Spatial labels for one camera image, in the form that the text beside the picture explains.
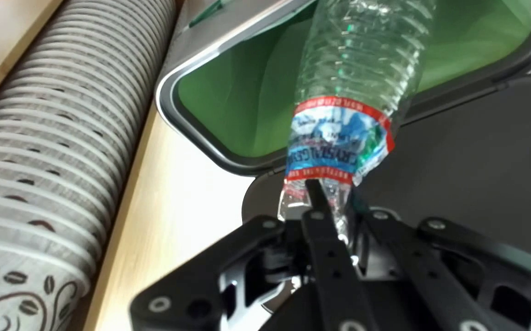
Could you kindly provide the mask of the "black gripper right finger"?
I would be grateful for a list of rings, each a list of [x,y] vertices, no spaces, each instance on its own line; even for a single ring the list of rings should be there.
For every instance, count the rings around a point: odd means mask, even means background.
[[[373,209],[364,229],[390,257],[390,279],[369,283],[373,331],[511,331],[511,321],[478,303],[415,227]]]

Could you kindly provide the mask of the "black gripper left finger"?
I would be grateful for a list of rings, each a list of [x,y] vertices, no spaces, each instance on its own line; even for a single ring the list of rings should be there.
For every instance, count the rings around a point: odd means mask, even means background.
[[[316,305],[324,331],[377,331],[368,294],[360,286],[347,246],[338,238],[329,202],[318,180],[305,181],[311,207],[303,213]]]

